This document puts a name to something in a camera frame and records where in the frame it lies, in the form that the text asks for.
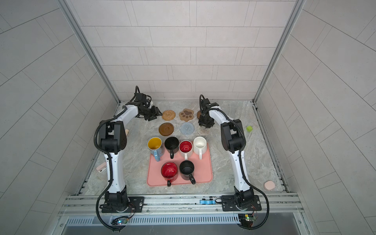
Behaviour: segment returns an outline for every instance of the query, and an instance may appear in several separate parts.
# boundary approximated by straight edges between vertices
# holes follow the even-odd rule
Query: coaster
[[[192,123],[183,123],[180,126],[180,132],[184,135],[190,135],[194,132],[194,125]]]
[[[200,134],[200,135],[208,135],[210,134],[210,128],[206,128],[204,126],[200,126],[198,129],[197,129],[197,132]]]
[[[193,110],[183,109],[183,111],[181,111],[179,113],[179,117],[180,117],[180,120],[182,120],[182,121],[189,121],[189,120],[192,120],[194,118],[193,114],[194,114]]]
[[[172,110],[166,110],[162,113],[162,119],[165,121],[171,121],[176,116],[175,112]]]
[[[159,133],[163,136],[169,136],[174,132],[174,126],[171,123],[163,123],[159,126]]]

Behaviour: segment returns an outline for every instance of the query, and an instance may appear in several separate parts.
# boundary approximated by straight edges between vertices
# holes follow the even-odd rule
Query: wall tile
[[[282,87],[286,89],[291,79],[295,75],[295,70],[286,61],[286,59],[282,55],[280,55],[277,64],[274,66],[273,73],[278,78]]]
[[[22,72],[0,86],[0,136],[3,136],[42,95],[43,91]]]
[[[73,69],[69,69],[38,100],[38,103],[55,117],[60,118],[76,95],[84,87]]]
[[[319,230],[319,232],[324,232],[324,233],[339,232],[338,227],[335,224],[334,220],[316,222],[316,226],[317,226],[317,229]]]
[[[33,110],[28,110],[0,139],[1,156],[7,156],[0,166],[0,191],[5,192],[52,126]]]
[[[72,176],[84,150],[85,149],[78,143],[71,141],[55,170],[39,194],[38,200],[54,204],[58,203],[59,198]]]
[[[154,83],[156,92],[189,92],[191,81],[156,81]]]
[[[94,26],[81,26],[86,39],[92,47],[103,47],[102,40]]]
[[[298,78],[288,95],[313,135],[317,135],[334,121],[328,110],[301,78]]]
[[[174,80],[211,80],[211,65],[173,65]]]
[[[35,200],[30,210],[44,212],[44,213],[52,213],[55,207],[56,207],[56,204]]]
[[[320,189],[320,193],[332,213],[341,234],[372,234],[370,227],[363,217],[364,214],[362,215],[359,211],[343,183],[337,183],[322,188]],[[359,227],[352,226],[352,224],[343,217],[344,213],[349,210],[351,210],[354,215],[353,222],[359,225]]]
[[[0,72],[7,78],[28,66],[54,47],[36,20],[29,21],[0,35]]]
[[[137,47],[96,47],[96,49],[104,65],[143,65]]]
[[[197,26],[242,27],[249,2],[197,1]]]
[[[270,95],[273,98],[283,120],[286,122],[295,112],[296,107],[279,81],[276,81],[274,84],[272,90],[270,91]]]
[[[289,126],[288,130],[314,180],[334,172],[328,158],[301,116]]]
[[[307,85],[352,140],[376,127],[375,110],[323,63],[317,67]]]
[[[240,65],[268,65],[274,51],[273,47],[244,48]]]
[[[257,92],[260,81],[235,81],[235,86],[232,91],[237,92]]]
[[[280,168],[282,169],[285,178],[288,179],[289,177],[293,176],[294,173],[291,170],[290,164],[287,161],[285,152],[283,151],[274,128],[270,129],[268,134],[275,154],[277,155],[278,162],[280,163]]]
[[[374,216],[375,169],[342,129],[320,145],[363,216]]]
[[[20,227],[18,228],[16,235],[40,234],[50,216],[50,213],[29,211]]]
[[[130,26],[123,1],[72,0],[83,26]]]
[[[196,91],[228,91],[230,85],[230,81],[207,81],[203,80],[196,83]]]
[[[138,26],[189,26],[187,1],[132,1]]]
[[[291,137],[290,131],[287,129],[279,110],[270,118],[271,123],[276,131],[278,139],[282,145],[282,148],[286,156],[293,154],[298,148],[295,145],[293,138]]]
[[[43,19],[46,21],[60,42],[64,41],[73,34],[73,30],[69,26],[60,9],[43,15]]]
[[[133,80],[168,80],[165,65],[129,65]]]
[[[0,207],[7,211],[7,213],[0,214],[2,233],[14,234],[16,232],[17,226],[14,225],[14,218],[24,219],[51,173],[50,169],[34,162],[26,163],[0,198]]]
[[[338,29],[330,30],[315,55],[361,97],[376,87],[376,52]]]
[[[86,109],[86,111],[90,111],[92,105],[105,86],[106,85],[103,83],[99,75],[95,74],[78,93],[76,100]]]
[[[258,31],[257,27],[208,27],[206,46],[253,47]]]
[[[260,27],[255,47],[276,47],[284,27]]]
[[[58,8],[56,2],[48,0],[4,0],[0,5],[0,15],[12,27],[15,27]]]
[[[341,126],[338,124],[337,121],[334,121],[330,125],[328,125],[324,130],[320,131],[320,133],[318,133],[315,136],[315,138],[318,143],[321,143],[324,139],[328,138],[339,129],[341,129]]]
[[[296,181],[299,184],[300,190],[307,201],[307,206],[315,222],[333,220],[328,207],[325,205],[320,191],[317,189],[308,168],[304,163],[303,158],[291,163],[291,168],[294,172]]]
[[[339,182],[341,182],[341,179],[338,177],[336,172],[333,172],[329,175],[323,176],[315,180],[315,183],[318,189],[325,188],[327,186],[330,186]]]
[[[238,49],[236,47],[198,47],[198,65],[233,65]]]
[[[285,27],[293,2],[257,2],[252,27]]]
[[[148,27],[97,26],[97,32],[105,47],[151,47]]]
[[[294,25],[291,35],[303,44],[303,46],[311,49],[325,25],[326,23],[324,21],[306,11],[302,11]]]
[[[336,27],[342,32],[356,38],[375,16],[376,2],[319,1],[313,15]]]
[[[58,38],[56,37],[56,35],[52,32],[50,26],[48,26],[48,24],[46,23],[46,21],[43,19],[43,16],[40,16],[38,18],[35,19],[38,24],[42,27],[43,31],[47,34],[47,36],[51,39],[51,41],[53,42],[53,44],[56,46],[60,43],[60,41],[58,40]]]
[[[84,118],[74,105],[70,105],[36,151],[58,162]]]
[[[80,56],[69,40],[60,43],[49,52],[32,62],[23,71],[40,88],[47,91]]]
[[[155,47],[204,47],[204,27],[150,27]]]
[[[145,47],[150,65],[190,65],[189,47]]]
[[[293,36],[288,37],[282,55],[305,82],[320,63],[320,60]]]
[[[57,165],[57,163],[54,162],[53,160],[46,158],[45,156],[42,156],[37,152],[35,152],[31,156],[30,161],[35,162],[41,166],[47,167],[48,169],[51,169],[51,170],[54,170]]]
[[[371,130],[367,134],[359,137],[354,141],[359,150],[367,158],[370,164],[376,168],[376,129]]]
[[[255,69],[252,65],[220,65],[217,80],[251,80]]]
[[[113,81],[113,83],[119,92],[134,93],[136,86],[144,93],[151,92],[148,81]]]

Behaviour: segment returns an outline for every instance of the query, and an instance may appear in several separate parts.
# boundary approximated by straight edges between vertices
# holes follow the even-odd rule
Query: red mug
[[[177,178],[177,166],[173,162],[166,162],[161,169],[162,176],[167,180],[167,187]]]

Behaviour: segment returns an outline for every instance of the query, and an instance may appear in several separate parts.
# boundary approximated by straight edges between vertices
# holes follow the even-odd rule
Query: black mounting plate
[[[235,204],[235,197],[234,195],[224,195],[221,196],[221,201],[222,201],[222,209],[223,211],[243,211],[239,210]],[[257,201],[259,202],[259,197],[255,195],[254,200],[251,202],[251,204],[256,208],[256,211],[261,211],[261,204],[258,204]],[[248,207],[248,209],[244,211],[253,211],[254,208],[252,206]]]

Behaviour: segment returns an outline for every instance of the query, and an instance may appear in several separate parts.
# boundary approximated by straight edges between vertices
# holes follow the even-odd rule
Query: black cable
[[[216,110],[216,111],[221,112],[221,113],[226,117],[226,119],[227,119],[229,122],[231,122],[231,123],[236,127],[236,129],[237,129],[238,132],[240,133],[240,136],[241,136],[241,138],[242,138],[242,140],[243,140],[243,143],[244,143],[244,144],[242,144],[241,149],[239,150],[239,154],[238,154],[239,163],[240,163],[241,174],[242,174],[242,176],[243,176],[244,181],[245,181],[250,187],[252,187],[253,189],[257,190],[259,193],[261,193],[261,194],[264,196],[265,201],[266,201],[266,207],[267,207],[267,208],[266,208],[266,215],[265,215],[265,218],[264,218],[264,220],[263,220],[259,225],[255,226],[255,227],[250,227],[250,228],[247,228],[247,227],[243,227],[243,226],[242,226],[242,228],[245,228],[245,229],[248,229],[248,230],[258,229],[259,227],[261,227],[262,225],[264,225],[265,222],[266,222],[266,220],[268,219],[268,216],[269,216],[269,200],[268,200],[268,198],[267,198],[267,196],[265,195],[264,192],[262,192],[262,191],[261,191],[260,189],[258,189],[257,187],[253,186],[253,185],[247,180],[246,175],[245,175],[245,173],[244,173],[243,163],[242,163],[242,160],[241,160],[241,151],[243,151],[243,149],[244,149],[245,146],[246,146],[246,138],[245,138],[245,136],[244,136],[243,130],[238,126],[238,124],[237,124],[236,122],[234,122],[233,120],[231,120],[231,119],[226,115],[226,113],[225,113],[223,110],[221,110],[221,109],[219,109],[219,108],[209,108],[209,109],[205,110],[204,113],[201,113],[201,115],[204,115],[205,113],[209,112],[210,110]]]

